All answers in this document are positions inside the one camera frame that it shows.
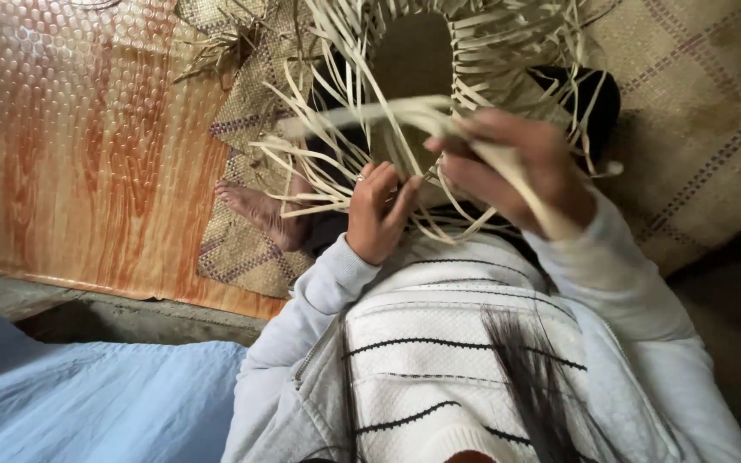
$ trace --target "gray jacket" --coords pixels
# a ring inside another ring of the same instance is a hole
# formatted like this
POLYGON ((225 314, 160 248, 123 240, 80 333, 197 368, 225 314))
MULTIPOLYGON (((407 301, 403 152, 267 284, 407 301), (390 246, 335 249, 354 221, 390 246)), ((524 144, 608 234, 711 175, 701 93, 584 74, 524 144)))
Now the gray jacket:
MULTIPOLYGON (((526 237, 558 289, 548 295, 537 288, 535 297, 570 308, 582 331, 588 410, 631 461, 741 461, 741 431, 686 311, 637 249, 617 209, 602 195, 597 198, 597 216, 580 239, 548 243, 526 237), (577 268, 589 261, 596 267, 604 258, 596 243, 624 259, 631 274, 600 275, 597 285, 577 278, 577 268)), ((422 246, 418 258, 484 261, 490 253, 482 249, 509 247, 493 237, 473 242, 476 246, 422 246)), ((334 321, 369 289, 398 289, 385 284, 394 280, 385 275, 413 262, 413 248, 400 250, 383 270, 367 265, 340 237, 299 278, 295 298, 268 323, 243 362, 224 463, 346 459, 334 321)), ((512 265, 535 272, 526 262, 512 265)), ((448 298, 447 292, 421 293, 427 293, 427 303, 448 298)))

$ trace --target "hand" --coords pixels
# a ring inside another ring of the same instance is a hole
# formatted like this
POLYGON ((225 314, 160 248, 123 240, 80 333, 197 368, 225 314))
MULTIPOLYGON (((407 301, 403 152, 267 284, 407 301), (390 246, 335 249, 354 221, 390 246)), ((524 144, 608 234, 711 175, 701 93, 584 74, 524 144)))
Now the hand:
POLYGON ((347 245, 370 265, 379 265, 396 248, 417 201, 419 182, 414 175, 402 188, 395 202, 388 202, 399 182, 394 165, 369 163, 362 168, 365 180, 356 182, 347 217, 347 245))
MULTIPOLYGON (((503 111, 487 109, 460 121, 469 138, 515 147, 530 187, 541 201, 554 207, 584 229, 596 214, 593 195, 585 188, 561 131, 549 123, 525 120, 503 111)), ((496 207, 515 226, 545 237, 522 196, 474 154, 452 138, 428 138, 425 147, 444 152, 440 168, 453 187, 496 207)))

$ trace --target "orange floor covering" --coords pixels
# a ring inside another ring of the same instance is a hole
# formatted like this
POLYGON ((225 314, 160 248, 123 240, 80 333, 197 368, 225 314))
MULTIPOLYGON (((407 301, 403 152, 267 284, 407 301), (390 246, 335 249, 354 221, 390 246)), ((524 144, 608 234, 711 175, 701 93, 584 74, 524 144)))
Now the orange floor covering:
POLYGON ((224 93, 170 84, 201 38, 173 7, 0 0, 0 274, 269 318, 283 301, 196 275, 224 93))

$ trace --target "blue cloth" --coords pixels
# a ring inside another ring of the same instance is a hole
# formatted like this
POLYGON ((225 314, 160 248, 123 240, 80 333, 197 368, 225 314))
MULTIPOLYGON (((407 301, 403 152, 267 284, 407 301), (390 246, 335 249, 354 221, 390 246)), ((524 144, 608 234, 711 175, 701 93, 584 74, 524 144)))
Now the blue cloth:
POLYGON ((217 463, 246 350, 45 344, 0 318, 0 461, 217 463))

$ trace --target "bare foot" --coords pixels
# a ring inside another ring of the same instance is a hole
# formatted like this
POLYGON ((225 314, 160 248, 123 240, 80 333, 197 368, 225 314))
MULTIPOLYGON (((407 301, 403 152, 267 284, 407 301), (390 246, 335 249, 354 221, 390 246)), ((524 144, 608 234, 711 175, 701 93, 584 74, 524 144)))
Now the bare foot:
MULTIPOLYGON (((285 252, 297 251, 307 240, 310 232, 310 217, 307 215, 281 218, 279 208, 282 201, 271 198, 257 189, 239 186, 228 180, 218 180, 216 195, 230 207, 233 212, 248 219, 268 238, 285 252)), ((288 203, 286 210, 300 208, 297 204, 288 203)))

